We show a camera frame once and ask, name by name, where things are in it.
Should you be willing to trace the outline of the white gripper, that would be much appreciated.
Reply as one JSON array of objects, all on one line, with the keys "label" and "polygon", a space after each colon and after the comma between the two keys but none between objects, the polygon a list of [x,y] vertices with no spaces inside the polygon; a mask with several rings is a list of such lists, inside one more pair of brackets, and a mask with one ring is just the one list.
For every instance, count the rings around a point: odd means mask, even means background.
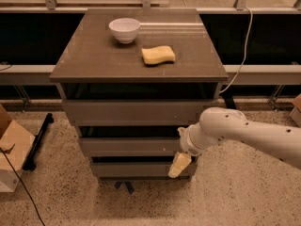
[{"label": "white gripper", "polygon": [[189,166],[192,161],[191,156],[199,156],[203,152],[200,142],[201,129],[198,123],[186,128],[179,127],[178,132],[182,153],[176,152],[174,156],[168,172],[170,178],[178,177]]}]

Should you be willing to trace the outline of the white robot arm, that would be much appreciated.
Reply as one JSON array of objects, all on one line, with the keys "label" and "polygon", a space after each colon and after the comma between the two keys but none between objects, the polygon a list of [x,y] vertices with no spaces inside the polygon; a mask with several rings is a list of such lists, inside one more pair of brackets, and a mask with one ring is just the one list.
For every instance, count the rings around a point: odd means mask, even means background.
[{"label": "white robot arm", "polygon": [[240,141],[285,163],[301,168],[301,129],[249,121],[239,110],[205,109],[196,124],[179,127],[181,151],[176,152],[168,176],[177,178],[207,148],[226,140]]}]

